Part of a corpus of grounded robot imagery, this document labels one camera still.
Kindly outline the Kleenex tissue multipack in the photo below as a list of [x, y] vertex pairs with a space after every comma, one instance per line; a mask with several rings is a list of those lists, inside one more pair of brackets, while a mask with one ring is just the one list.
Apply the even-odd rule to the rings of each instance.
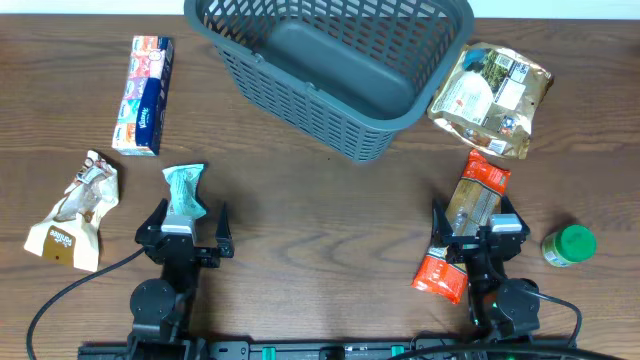
[[164, 126], [174, 60], [172, 40], [135, 35], [127, 79], [112, 138], [126, 156], [157, 156]]

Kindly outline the gold foil food bag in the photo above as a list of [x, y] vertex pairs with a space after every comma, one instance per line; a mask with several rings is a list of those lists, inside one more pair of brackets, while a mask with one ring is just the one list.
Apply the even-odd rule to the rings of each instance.
[[510, 48], [484, 42], [466, 45], [427, 115], [479, 151], [524, 159], [535, 112], [553, 83], [551, 72]]

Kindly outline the green lid jar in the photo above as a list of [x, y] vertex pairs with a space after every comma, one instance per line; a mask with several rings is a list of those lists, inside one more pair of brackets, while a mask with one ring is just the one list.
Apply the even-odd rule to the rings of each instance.
[[555, 267], [570, 267], [591, 259], [597, 251], [597, 239], [583, 225], [573, 224], [544, 238], [541, 253]]

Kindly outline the teal snack wrapper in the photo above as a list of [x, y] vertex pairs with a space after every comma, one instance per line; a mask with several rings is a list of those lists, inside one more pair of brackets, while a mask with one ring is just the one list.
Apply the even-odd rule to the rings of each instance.
[[197, 200], [197, 187], [204, 167], [204, 164], [188, 164], [162, 170], [169, 185], [168, 215], [188, 216], [194, 220], [206, 215], [205, 207]]

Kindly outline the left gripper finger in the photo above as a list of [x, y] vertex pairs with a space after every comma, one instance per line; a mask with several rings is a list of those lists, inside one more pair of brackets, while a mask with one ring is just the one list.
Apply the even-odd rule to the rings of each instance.
[[153, 213], [143, 222], [135, 234], [135, 242], [140, 245], [155, 245], [162, 235], [161, 226], [166, 218], [168, 200], [162, 199]]
[[227, 203], [224, 203], [219, 214], [215, 240], [220, 258], [234, 257], [234, 244], [229, 227]]

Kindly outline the grey plastic basket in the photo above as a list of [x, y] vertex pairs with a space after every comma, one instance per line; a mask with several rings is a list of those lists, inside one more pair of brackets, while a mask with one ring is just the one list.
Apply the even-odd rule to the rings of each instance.
[[252, 104], [377, 159], [425, 113], [474, 30], [466, 0], [186, 0]]

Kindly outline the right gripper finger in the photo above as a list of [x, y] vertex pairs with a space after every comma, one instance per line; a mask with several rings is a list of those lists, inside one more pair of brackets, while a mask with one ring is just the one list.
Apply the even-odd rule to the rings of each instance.
[[523, 224], [520, 216], [515, 210], [515, 207], [513, 206], [512, 202], [509, 200], [507, 196], [503, 196], [501, 198], [500, 209], [501, 209], [501, 217], [502, 217], [503, 224], [505, 225], [522, 225]]
[[446, 217], [446, 212], [440, 202], [432, 201], [432, 230], [431, 240], [435, 245], [449, 245], [453, 236], [453, 230]]

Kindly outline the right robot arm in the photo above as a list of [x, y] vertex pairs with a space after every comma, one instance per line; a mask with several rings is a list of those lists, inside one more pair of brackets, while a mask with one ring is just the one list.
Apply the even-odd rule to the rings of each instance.
[[497, 342], [527, 337], [537, 330], [537, 285], [528, 279], [509, 279], [504, 269], [530, 235], [510, 200], [502, 197], [500, 212], [473, 235], [456, 235], [438, 201], [432, 203], [432, 212], [431, 239], [446, 247], [447, 263], [466, 268], [470, 317], [480, 338]]

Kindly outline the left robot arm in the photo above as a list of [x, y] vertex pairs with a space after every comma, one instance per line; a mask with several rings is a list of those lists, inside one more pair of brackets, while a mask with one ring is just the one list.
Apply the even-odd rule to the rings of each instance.
[[162, 267], [161, 276], [138, 285], [130, 298], [134, 317], [128, 336], [126, 359], [207, 359], [207, 341], [189, 334], [193, 303], [203, 268], [218, 268], [223, 258], [234, 256], [227, 207], [223, 206], [215, 232], [215, 247], [195, 244], [195, 220], [171, 215], [169, 203], [160, 201], [138, 228], [135, 242]]

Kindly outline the orange pasta packet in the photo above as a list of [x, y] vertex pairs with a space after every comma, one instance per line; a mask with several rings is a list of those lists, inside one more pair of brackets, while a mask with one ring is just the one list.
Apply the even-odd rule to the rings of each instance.
[[[489, 217], [498, 209], [510, 176], [510, 171], [490, 164], [477, 150], [469, 153], [445, 211], [454, 236], [475, 235], [481, 226], [488, 224]], [[447, 250], [447, 246], [431, 241], [411, 287], [441, 295], [458, 304], [467, 286], [468, 275], [464, 264], [446, 262]]]

